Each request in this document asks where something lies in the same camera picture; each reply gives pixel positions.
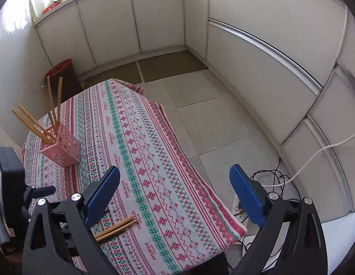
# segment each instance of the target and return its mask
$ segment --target white cable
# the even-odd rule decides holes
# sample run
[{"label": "white cable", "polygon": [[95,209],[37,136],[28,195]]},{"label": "white cable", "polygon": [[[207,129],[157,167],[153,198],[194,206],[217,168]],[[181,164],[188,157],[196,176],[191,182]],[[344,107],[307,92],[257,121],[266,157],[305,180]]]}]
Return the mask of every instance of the white cable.
[{"label": "white cable", "polygon": [[337,147],[337,146],[343,145],[343,144],[345,144],[346,142],[352,140],[353,138],[355,138],[355,134],[352,135],[352,136],[350,136],[350,137],[347,138],[346,140],[344,140],[344,141],[338,143],[338,144],[326,146],[326,147],[320,149],[320,150],[317,151],[317,152],[309,159],[309,161],[306,162],[305,165],[304,165],[303,167],[301,167],[300,170],[299,170],[291,179],[289,179],[288,181],[286,181],[286,182],[284,182],[284,183],[282,183],[282,184],[277,184],[277,185],[262,185],[262,186],[263,186],[263,187],[279,187],[279,186],[283,186],[283,185],[285,185],[285,184],[287,184],[287,183],[292,182],[292,181],[294,180],[294,178],[296,178],[296,177],[299,175],[299,173],[302,172],[302,170],[307,166],[307,164],[308,164],[318,153],[320,153],[321,151],[324,151],[324,150],[326,150],[326,149],[329,149],[329,148],[333,148],[333,147]]}]

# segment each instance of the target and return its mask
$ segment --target red trash can rim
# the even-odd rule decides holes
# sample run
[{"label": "red trash can rim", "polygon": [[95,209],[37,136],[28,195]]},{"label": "red trash can rim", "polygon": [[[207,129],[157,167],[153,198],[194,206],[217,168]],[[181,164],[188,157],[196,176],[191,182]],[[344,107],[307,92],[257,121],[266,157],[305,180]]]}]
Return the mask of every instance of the red trash can rim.
[{"label": "red trash can rim", "polygon": [[44,79],[47,77],[52,77],[53,75],[57,74],[58,72],[64,70],[66,67],[68,67],[70,64],[72,64],[73,60],[72,59],[67,59],[64,60],[63,62],[60,62],[57,66],[54,68],[50,69],[46,75],[44,76]]}]

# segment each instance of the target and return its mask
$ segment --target patterned tablecloth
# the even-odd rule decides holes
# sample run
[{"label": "patterned tablecloth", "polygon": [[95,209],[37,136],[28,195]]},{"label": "patterned tablecloth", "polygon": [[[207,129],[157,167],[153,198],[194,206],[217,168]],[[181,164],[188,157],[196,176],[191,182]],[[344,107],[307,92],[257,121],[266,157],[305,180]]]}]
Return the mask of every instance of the patterned tablecloth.
[{"label": "patterned tablecloth", "polygon": [[[63,103],[62,122],[81,143],[81,161],[61,168],[39,154],[40,141],[30,133],[22,156],[26,184],[54,185],[47,198],[58,202],[117,166],[120,185],[92,232],[130,215],[138,223],[100,247],[122,275],[176,274],[219,254],[246,228],[192,167],[163,107],[137,92],[107,80]],[[47,126],[48,115],[40,121]],[[84,269],[79,258],[74,262]]]}]

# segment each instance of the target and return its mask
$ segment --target blue gripper pad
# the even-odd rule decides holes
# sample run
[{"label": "blue gripper pad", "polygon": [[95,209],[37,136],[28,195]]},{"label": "blue gripper pad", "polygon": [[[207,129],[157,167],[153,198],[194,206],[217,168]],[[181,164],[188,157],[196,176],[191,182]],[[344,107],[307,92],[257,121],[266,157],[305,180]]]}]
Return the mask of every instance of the blue gripper pad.
[{"label": "blue gripper pad", "polygon": [[266,223],[263,214],[263,203],[251,186],[250,179],[239,165],[231,167],[230,182],[250,221],[262,228]]},{"label": "blue gripper pad", "polygon": [[119,184],[120,171],[116,166],[111,166],[99,181],[92,182],[87,187],[90,190],[94,189],[83,209],[85,216],[83,224],[87,228],[100,221]]}]

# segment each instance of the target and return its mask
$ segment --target silver screw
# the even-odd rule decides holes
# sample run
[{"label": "silver screw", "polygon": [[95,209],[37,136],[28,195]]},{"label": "silver screw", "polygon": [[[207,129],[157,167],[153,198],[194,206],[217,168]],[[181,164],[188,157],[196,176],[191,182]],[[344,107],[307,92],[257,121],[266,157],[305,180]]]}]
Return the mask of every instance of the silver screw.
[{"label": "silver screw", "polygon": [[311,205],[313,203],[313,200],[311,198],[305,198],[304,202],[307,203],[308,205]]},{"label": "silver screw", "polygon": [[72,199],[73,201],[77,201],[77,200],[79,200],[80,198],[81,198],[81,195],[80,195],[79,193],[75,193],[75,194],[73,194],[72,197],[71,197],[71,199]]},{"label": "silver screw", "polygon": [[44,198],[40,198],[38,201],[37,201],[37,204],[39,205],[39,206],[42,206],[43,204],[45,204],[46,203],[46,199],[44,199]]},{"label": "silver screw", "polygon": [[269,194],[269,198],[270,198],[270,199],[273,199],[273,200],[276,200],[276,199],[278,199],[278,194],[275,193],[275,192],[271,192],[271,193]]}]

